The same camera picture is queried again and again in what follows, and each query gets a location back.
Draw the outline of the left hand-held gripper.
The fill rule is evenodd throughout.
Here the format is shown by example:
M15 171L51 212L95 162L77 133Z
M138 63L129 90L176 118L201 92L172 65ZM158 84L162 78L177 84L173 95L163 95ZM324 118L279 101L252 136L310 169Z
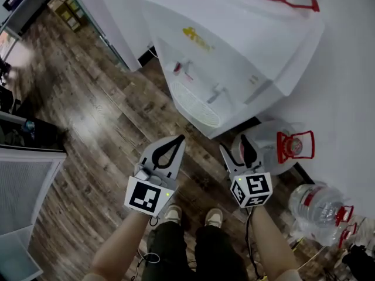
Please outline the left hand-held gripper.
M129 177L124 205L141 213L157 217L178 188L177 175L185 152L184 135L168 136L150 144L144 150L140 165ZM161 158L169 151L167 163Z

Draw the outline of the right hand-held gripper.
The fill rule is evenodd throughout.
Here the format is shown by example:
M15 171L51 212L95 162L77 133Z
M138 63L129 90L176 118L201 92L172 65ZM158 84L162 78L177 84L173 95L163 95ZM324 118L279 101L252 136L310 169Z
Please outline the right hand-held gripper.
M230 192L241 208L264 205L273 193L271 175L263 168L263 153L245 134L240 136L243 161L239 163L231 151L219 144L231 180Z

